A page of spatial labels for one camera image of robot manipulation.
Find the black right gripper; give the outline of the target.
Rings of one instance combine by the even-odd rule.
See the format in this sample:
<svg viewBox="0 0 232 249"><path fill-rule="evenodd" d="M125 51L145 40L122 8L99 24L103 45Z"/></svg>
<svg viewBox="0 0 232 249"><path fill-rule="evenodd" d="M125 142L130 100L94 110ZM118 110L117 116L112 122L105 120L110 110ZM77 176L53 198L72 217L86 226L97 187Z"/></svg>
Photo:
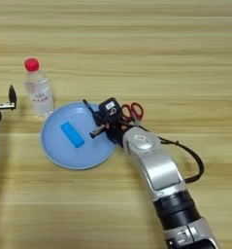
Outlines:
<svg viewBox="0 0 232 249"><path fill-rule="evenodd" d="M96 111L97 117L93 117L97 127L90 132L94 139L96 136L105 133L110 141L118 146L122 145L123 135L129 129L129 123L121 115L104 115L101 110Z"/></svg>

